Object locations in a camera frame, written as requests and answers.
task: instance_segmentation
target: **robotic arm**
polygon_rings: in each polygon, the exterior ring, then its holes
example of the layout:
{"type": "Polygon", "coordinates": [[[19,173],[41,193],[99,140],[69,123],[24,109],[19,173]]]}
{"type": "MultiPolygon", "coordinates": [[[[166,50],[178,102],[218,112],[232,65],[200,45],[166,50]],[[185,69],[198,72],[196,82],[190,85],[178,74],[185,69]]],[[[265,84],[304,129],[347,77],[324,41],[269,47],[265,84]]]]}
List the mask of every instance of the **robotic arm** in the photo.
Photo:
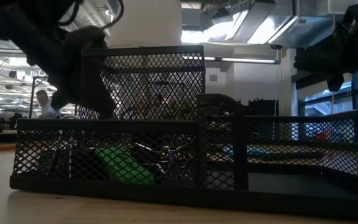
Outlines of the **robotic arm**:
{"type": "Polygon", "coordinates": [[[349,6],[332,35],[306,49],[299,49],[294,67],[324,73],[330,91],[338,91],[343,73],[358,69],[358,4],[349,6]]]}
{"type": "Polygon", "coordinates": [[[83,1],[0,0],[0,40],[14,42],[27,55],[30,65],[38,65],[48,74],[49,83],[58,89],[52,96],[54,109],[74,103],[95,110],[100,118],[108,119],[112,117],[116,104],[100,76],[81,82],[81,52],[89,48],[107,48],[104,29],[120,20],[124,5],[122,0],[118,0],[121,5],[119,16],[105,27],[89,26],[73,32],[62,29],[61,26],[75,20],[83,1]],[[68,21],[60,22],[73,4],[73,15],[68,21]]]}

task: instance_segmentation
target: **white shirt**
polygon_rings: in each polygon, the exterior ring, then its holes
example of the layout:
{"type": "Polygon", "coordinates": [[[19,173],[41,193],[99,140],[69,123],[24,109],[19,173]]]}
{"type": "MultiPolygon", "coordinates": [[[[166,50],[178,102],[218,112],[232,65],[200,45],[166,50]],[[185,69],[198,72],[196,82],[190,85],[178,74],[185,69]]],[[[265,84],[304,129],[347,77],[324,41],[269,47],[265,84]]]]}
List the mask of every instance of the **white shirt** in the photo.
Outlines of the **white shirt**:
{"type": "Polygon", "coordinates": [[[42,116],[45,116],[48,113],[51,113],[53,118],[57,118],[58,116],[60,116],[60,111],[55,111],[50,105],[50,102],[51,100],[48,100],[46,104],[41,105],[41,114],[42,116]]]}

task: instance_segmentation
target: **white cylinder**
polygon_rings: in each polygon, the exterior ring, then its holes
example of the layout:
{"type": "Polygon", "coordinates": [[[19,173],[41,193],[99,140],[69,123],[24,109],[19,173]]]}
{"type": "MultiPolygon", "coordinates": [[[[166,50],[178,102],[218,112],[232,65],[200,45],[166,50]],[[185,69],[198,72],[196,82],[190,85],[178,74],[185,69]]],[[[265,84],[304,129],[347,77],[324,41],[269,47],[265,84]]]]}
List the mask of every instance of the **white cylinder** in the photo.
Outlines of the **white cylinder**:
{"type": "Polygon", "coordinates": [[[181,45],[178,0],[125,0],[122,19],[111,29],[109,48],[181,45]]]}

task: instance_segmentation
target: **man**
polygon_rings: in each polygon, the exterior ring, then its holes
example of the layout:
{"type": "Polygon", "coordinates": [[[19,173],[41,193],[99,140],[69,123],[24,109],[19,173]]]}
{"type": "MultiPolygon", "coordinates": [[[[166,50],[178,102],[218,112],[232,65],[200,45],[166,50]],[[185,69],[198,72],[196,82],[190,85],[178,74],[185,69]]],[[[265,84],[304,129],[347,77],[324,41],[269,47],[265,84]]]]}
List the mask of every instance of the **man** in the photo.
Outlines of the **man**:
{"type": "Polygon", "coordinates": [[[41,105],[41,116],[40,119],[59,118],[60,112],[55,111],[50,105],[51,100],[45,90],[39,90],[37,92],[37,99],[41,105]]]}

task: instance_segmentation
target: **table surface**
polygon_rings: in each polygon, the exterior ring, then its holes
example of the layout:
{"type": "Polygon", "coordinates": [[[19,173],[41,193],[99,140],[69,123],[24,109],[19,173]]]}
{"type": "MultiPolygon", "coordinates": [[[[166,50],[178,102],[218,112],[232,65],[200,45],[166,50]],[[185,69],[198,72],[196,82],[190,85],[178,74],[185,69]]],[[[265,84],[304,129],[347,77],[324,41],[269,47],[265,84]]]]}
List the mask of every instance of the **table surface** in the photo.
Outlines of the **table surface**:
{"type": "Polygon", "coordinates": [[[13,158],[0,152],[0,223],[353,223],[16,191],[9,188],[13,158]]]}

